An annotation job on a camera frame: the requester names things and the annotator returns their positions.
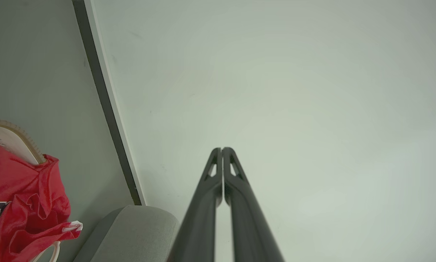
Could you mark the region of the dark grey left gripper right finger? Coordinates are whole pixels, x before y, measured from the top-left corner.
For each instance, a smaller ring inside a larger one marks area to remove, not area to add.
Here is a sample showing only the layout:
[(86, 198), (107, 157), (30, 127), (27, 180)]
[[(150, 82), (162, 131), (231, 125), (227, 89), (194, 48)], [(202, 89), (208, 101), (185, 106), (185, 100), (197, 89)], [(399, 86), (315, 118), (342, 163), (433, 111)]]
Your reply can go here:
[(223, 188), (231, 209), (235, 262), (283, 262), (283, 256), (233, 148), (225, 147)]

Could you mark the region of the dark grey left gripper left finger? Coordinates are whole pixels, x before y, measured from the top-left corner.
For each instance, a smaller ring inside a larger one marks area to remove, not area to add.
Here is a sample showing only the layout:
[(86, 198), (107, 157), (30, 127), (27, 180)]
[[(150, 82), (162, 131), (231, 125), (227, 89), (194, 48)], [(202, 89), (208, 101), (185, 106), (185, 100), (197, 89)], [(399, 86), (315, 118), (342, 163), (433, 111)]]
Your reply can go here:
[(170, 262), (213, 262), (216, 210), (223, 196), (222, 150), (212, 150), (168, 255)]

